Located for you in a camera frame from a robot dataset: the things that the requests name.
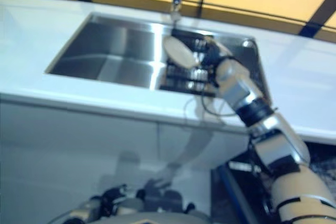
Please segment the sink basin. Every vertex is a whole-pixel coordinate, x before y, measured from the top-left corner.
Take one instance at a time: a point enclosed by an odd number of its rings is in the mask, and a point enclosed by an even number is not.
[[[167,60],[162,41],[172,29],[167,24],[90,14],[46,72],[151,90],[200,94],[207,87],[206,71],[181,69]],[[253,37],[186,27],[179,29],[211,35],[226,45],[249,68],[253,80],[269,98]]]

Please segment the white cabinet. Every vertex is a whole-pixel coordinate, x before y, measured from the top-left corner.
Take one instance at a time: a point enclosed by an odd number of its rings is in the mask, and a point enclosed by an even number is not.
[[[242,134],[204,125],[139,121],[64,104],[6,101],[0,109],[6,224],[46,223],[123,183],[152,190],[167,183],[183,206],[192,201],[209,213],[210,169],[244,151],[247,142]],[[150,185],[152,179],[160,181]]]

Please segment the cabinet door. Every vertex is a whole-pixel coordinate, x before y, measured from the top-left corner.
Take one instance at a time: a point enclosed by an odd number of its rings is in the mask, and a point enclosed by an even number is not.
[[[143,164],[157,160],[155,123],[9,103],[0,109],[3,223],[47,223],[107,188],[142,187],[152,176]]]

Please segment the cable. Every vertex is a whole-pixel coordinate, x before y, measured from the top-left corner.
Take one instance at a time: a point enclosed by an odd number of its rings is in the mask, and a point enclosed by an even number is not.
[[[202,103],[202,107],[203,109],[211,114],[211,115],[214,115],[214,116],[226,116],[226,117],[229,117],[229,116],[236,116],[237,114],[236,113],[230,113],[230,114],[218,114],[216,112],[212,112],[208,109],[208,107],[206,106],[205,102],[204,102],[204,97],[205,97],[205,87],[206,87],[206,84],[204,84],[204,87],[202,89],[202,94],[201,94],[201,103]]]
[[[57,221],[57,220],[63,218],[64,216],[68,215],[68,214],[71,213],[71,212],[72,212],[72,210],[70,210],[70,211],[66,211],[66,212],[64,212],[63,214],[60,214],[59,216],[56,216],[54,219],[52,219],[51,221],[49,221],[47,224],[53,224],[55,221]]]

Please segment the white countertop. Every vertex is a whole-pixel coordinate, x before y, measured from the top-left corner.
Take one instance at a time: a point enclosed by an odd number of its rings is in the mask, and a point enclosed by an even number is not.
[[[169,20],[166,14],[75,1],[0,0],[0,93],[95,106],[151,120],[218,121],[202,116],[199,99],[193,95],[45,74],[91,12]],[[336,44],[209,20],[183,18],[181,24],[254,36],[274,106],[299,134],[336,144]],[[217,99],[214,107],[221,105]],[[224,107],[221,112],[228,112]],[[238,117],[222,120],[224,127],[243,126]]]

